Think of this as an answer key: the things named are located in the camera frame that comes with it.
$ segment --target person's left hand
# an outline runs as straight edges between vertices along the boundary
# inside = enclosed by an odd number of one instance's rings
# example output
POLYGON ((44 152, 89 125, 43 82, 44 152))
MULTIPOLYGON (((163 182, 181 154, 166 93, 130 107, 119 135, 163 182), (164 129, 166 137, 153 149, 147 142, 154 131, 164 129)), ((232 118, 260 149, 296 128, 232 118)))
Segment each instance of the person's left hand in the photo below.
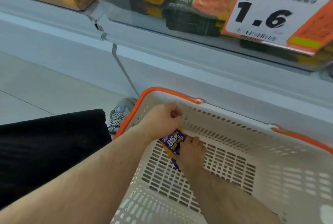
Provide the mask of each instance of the person's left hand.
POLYGON ((176 103, 165 103, 153 107, 136 126, 152 141, 171 134, 181 125, 183 114, 176 103))

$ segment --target gray sneaker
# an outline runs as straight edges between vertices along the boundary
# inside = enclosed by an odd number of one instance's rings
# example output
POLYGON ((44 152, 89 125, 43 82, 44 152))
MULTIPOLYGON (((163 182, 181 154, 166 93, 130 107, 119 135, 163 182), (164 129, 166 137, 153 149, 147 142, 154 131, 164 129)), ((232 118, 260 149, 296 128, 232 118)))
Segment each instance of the gray sneaker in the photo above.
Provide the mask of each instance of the gray sneaker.
POLYGON ((108 123, 109 133, 117 133, 120 125, 134 108, 134 102, 125 98, 118 102, 116 107, 110 112, 110 121, 108 123))

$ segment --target forearm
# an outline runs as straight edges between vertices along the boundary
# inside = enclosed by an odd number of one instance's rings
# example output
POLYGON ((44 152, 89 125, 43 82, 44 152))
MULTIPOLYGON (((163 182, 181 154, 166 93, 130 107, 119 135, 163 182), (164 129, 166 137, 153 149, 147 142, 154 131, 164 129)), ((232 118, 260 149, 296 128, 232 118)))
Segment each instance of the forearm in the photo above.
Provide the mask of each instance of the forearm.
POLYGON ((110 223, 150 143, 135 127, 0 211, 0 223, 110 223))
POLYGON ((185 176, 208 224, 281 224, 261 202, 209 171, 185 176))

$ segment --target barcode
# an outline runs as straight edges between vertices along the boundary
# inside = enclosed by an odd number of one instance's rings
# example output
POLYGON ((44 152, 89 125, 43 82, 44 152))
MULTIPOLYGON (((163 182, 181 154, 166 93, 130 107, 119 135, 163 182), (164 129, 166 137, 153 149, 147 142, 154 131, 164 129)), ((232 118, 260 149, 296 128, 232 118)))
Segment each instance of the barcode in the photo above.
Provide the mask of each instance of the barcode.
POLYGON ((237 29, 236 32, 239 34, 242 34, 244 36, 254 37, 257 39, 268 40, 268 41, 272 41, 272 42, 277 39, 277 37, 266 35, 263 33, 256 33, 254 31, 250 31, 250 30, 237 29))

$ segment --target price tag holder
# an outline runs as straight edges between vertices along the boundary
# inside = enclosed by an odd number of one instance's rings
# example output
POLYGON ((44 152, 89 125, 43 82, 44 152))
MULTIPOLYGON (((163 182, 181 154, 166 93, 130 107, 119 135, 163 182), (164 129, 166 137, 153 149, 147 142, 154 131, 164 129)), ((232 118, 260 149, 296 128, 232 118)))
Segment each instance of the price tag holder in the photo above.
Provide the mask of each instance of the price tag holder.
POLYGON ((313 55, 333 39, 333 0, 237 0, 222 33, 313 55))

